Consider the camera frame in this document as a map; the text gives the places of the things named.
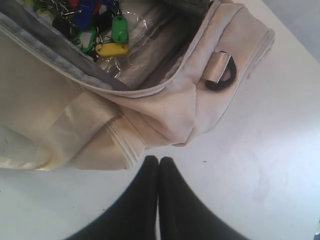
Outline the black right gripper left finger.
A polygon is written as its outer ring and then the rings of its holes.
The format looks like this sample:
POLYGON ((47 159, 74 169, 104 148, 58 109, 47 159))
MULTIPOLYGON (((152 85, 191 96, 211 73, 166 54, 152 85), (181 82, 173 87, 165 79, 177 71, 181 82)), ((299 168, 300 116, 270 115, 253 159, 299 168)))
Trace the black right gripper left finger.
POLYGON ((145 157, 122 195, 69 240, 155 240, 159 160, 145 157))

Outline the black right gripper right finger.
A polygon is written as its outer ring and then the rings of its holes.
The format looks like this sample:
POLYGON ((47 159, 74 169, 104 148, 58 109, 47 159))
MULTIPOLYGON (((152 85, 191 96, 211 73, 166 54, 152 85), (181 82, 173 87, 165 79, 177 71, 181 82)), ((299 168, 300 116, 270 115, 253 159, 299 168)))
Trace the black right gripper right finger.
POLYGON ((204 205, 170 157, 159 163, 158 210, 162 240, 246 239, 204 205))

